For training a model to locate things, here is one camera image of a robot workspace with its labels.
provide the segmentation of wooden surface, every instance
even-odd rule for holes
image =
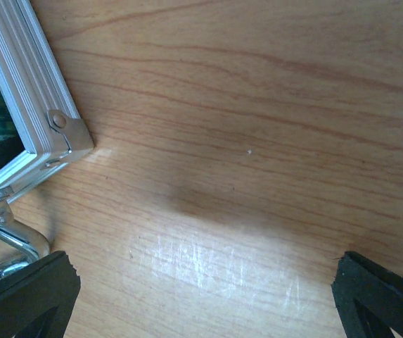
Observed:
[[[67,338],[343,338],[343,252],[403,276],[403,1],[32,3],[96,141],[14,205]]]

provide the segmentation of black object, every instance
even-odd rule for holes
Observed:
[[[64,251],[0,280],[0,338],[62,338],[81,282]]]
[[[347,338],[403,336],[403,278],[348,251],[332,285]]]

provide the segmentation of wooden table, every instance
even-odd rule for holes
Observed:
[[[344,337],[344,251],[403,276],[403,1],[32,3],[96,142],[14,205],[66,337]]]

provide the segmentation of wood grain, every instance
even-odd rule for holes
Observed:
[[[343,252],[403,275],[403,1],[32,3],[96,141],[14,205],[66,337],[344,337]]]

